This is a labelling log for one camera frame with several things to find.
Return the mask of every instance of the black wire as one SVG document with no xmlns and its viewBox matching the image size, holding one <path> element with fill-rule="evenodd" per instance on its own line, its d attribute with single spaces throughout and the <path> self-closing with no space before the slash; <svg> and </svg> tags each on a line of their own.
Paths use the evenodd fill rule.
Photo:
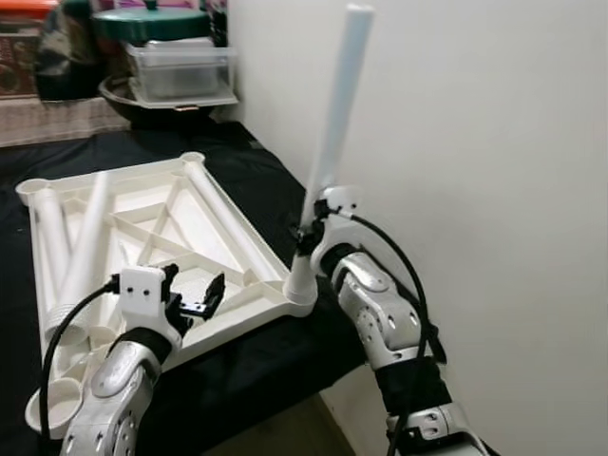
<svg viewBox="0 0 608 456">
<path fill-rule="evenodd" d="M 422 280 L 418 276 L 416 269 L 413 264 L 409 260 L 408 256 L 405 252 L 397 245 L 397 243 L 392 240 L 392 238 L 379 226 L 373 224 L 369 220 L 359 217 L 355 214 L 341 214 L 340 211 L 332 211 L 334 214 L 337 214 L 340 217 L 346 217 L 351 219 L 352 221 L 356 221 L 357 223 L 365 226 L 369 230 L 373 231 L 376 235 L 378 235 L 382 240 L 384 240 L 388 246 L 393 250 L 393 252 L 399 257 L 401 262 L 404 264 L 406 269 L 408 270 L 409 275 L 411 276 L 411 280 L 414 283 L 414 288 L 416 290 L 416 294 L 418 295 L 418 311 L 420 312 L 420 322 L 421 322 L 421 331 L 420 331 L 420 341 L 418 342 L 418 352 L 416 353 L 416 369 L 413 371 L 413 375 L 411 378 L 411 387 L 415 388 L 416 383 L 418 382 L 418 374 L 422 367 L 422 362 L 425 357 L 425 351 L 427 349 L 427 340 L 428 340 L 428 307 L 427 307 L 427 295 L 425 294 L 425 288 L 423 287 Z M 409 412 L 411 408 L 411 397 L 413 394 L 408 395 L 408 402 L 404 405 L 404 409 L 401 410 L 399 414 L 399 418 L 397 420 L 397 424 L 395 426 L 395 430 L 392 433 L 390 438 L 389 450 L 387 452 L 387 456 L 394 456 L 397 451 L 397 445 L 399 443 L 399 439 L 401 434 L 406 427 Z"/>
<path fill-rule="evenodd" d="M 42 367 L 39 395 L 40 433 L 42 436 L 42 450 L 44 455 L 49 455 L 50 446 L 50 429 L 48 428 L 48 379 L 50 377 L 50 368 L 53 362 L 53 355 L 57 350 L 61 336 L 66 331 L 67 326 L 71 323 L 74 317 L 92 301 L 110 291 L 111 283 L 108 282 L 102 288 L 91 293 L 85 299 L 76 304 L 76 306 L 69 311 L 66 318 L 64 318 L 64 321 L 62 321 L 57 327 L 57 330 L 55 330 L 55 333 L 50 338 L 50 342 L 48 342 L 47 352 L 45 353 L 45 361 Z"/>
</svg>

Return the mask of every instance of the white cylinder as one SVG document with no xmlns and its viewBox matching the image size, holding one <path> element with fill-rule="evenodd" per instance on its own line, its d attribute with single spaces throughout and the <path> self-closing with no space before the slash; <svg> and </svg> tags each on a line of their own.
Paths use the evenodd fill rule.
<svg viewBox="0 0 608 456">
<path fill-rule="evenodd" d="M 106 294 L 91 309 L 88 315 L 88 336 L 91 349 L 113 342 L 123 326 L 123 315 L 118 306 L 118 297 Z"/>
<path fill-rule="evenodd" d="M 86 208 L 83 224 L 78 233 L 76 247 L 67 268 L 66 277 L 59 293 L 57 306 L 48 315 L 45 337 L 47 341 L 67 314 L 83 298 L 92 292 L 96 255 L 104 228 L 104 213 L 108 194 L 108 174 L 98 173 Z M 67 327 L 61 339 L 62 345 L 79 344 L 88 336 L 87 309 L 80 312 Z"/>
<path fill-rule="evenodd" d="M 53 278 L 53 292 L 56 298 L 61 290 L 69 264 L 69 242 L 64 215 L 57 192 L 52 188 L 43 188 L 36 192 L 34 204 L 45 239 L 48 265 Z"/>
<path fill-rule="evenodd" d="M 199 191 L 200 195 L 211 206 L 228 234 L 247 256 L 251 269 L 257 278 L 263 282 L 281 280 L 282 277 L 268 262 L 266 256 L 261 253 L 257 245 L 222 200 L 216 187 L 203 170 L 202 165 L 198 162 L 188 161 L 183 167 L 183 172 Z"/>
<path fill-rule="evenodd" d="M 48 384 L 48 427 L 50 438 L 60 440 L 66 436 L 69 423 L 83 403 L 81 383 L 73 378 L 59 378 Z M 40 390 L 26 405 L 26 422 L 37 432 L 40 426 Z"/>
<path fill-rule="evenodd" d="M 111 345 L 105 344 L 99 349 L 93 349 L 83 356 L 78 362 L 62 372 L 62 378 L 73 378 L 80 382 L 83 390 L 87 390 L 88 381 L 95 371 L 102 365 Z"/>
<path fill-rule="evenodd" d="M 80 344 L 64 345 L 58 348 L 53 359 L 51 378 L 64 376 L 66 371 L 86 358 L 90 352 L 90 344 L 87 339 Z"/>
<path fill-rule="evenodd" d="M 325 133 L 306 188 L 300 221 L 304 229 L 314 220 L 314 202 L 321 190 L 335 183 L 373 15 L 372 7 L 347 6 L 346 26 L 333 74 Z M 283 293 L 296 304 L 307 305 L 316 301 L 316 282 L 309 258 L 302 259 L 296 254 Z"/>
</svg>

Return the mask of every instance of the green lid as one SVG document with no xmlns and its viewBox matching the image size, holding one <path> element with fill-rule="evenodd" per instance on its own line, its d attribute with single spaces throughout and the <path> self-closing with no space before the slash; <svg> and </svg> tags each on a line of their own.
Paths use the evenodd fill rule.
<svg viewBox="0 0 608 456">
<path fill-rule="evenodd" d="M 158 8 L 147 0 L 146 8 L 110 9 L 93 14 L 97 33 L 110 40 L 142 43 L 172 41 L 209 35 L 209 15 L 188 8 Z"/>
</svg>

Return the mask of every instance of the black tablecloth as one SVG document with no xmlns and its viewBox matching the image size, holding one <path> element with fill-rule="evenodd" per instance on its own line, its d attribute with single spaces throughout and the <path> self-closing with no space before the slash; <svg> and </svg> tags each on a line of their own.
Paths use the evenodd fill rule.
<svg viewBox="0 0 608 456">
<path fill-rule="evenodd" d="M 304 190 L 238 124 L 202 135 L 106 133 L 86 140 L 0 149 L 0 455 L 35 455 L 24 420 L 38 388 L 41 358 L 28 210 L 14 193 L 27 179 L 57 179 L 166 160 L 198 150 L 205 166 L 276 254 L 291 262 L 288 227 Z M 138 454 L 200 455 L 311 394 L 363 362 L 354 328 L 327 284 L 306 318 L 283 317 L 161 377 L 145 415 Z"/>
</svg>

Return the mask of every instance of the black bowl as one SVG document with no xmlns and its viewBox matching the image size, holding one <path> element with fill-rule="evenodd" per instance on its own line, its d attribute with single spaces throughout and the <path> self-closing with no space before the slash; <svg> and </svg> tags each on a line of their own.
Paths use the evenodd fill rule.
<svg viewBox="0 0 608 456">
<path fill-rule="evenodd" d="M 209 118 L 213 106 L 148 109 L 137 103 L 129 88 L 127 76 L 109 76 L 99 85 L 99 91 L 112 108 L 131 122 L 133 128 L 160 128 L 200 131 L 215 122 Z"/>
</svg>

